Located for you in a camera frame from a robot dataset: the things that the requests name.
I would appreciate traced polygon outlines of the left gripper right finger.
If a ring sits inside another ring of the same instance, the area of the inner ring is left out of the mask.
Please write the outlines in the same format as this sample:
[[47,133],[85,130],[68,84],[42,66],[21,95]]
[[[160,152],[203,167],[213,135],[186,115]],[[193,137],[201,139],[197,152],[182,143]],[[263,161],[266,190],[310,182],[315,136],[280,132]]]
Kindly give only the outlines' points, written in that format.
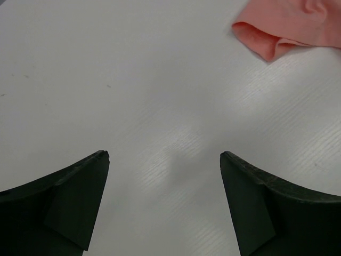
[[220,155],[241,255],[340,255],[340,196],[296,185],[237,155]]

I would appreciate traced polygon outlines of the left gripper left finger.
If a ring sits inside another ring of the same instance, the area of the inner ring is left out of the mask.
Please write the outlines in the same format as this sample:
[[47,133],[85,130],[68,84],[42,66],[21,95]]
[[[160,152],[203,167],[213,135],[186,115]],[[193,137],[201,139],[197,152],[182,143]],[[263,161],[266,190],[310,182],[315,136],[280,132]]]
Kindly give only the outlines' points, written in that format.
[[109,172],[99,150],[75,164],[1,192],[1,255],[83,255]]

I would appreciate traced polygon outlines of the pink t shirt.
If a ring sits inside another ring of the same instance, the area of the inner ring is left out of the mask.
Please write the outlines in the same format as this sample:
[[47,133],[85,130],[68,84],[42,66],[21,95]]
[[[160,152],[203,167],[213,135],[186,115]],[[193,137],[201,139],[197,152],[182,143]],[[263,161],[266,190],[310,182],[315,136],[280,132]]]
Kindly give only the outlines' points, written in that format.
[[231,28],[265,61],[295,46],[340,48],[340,1],[249,1]]

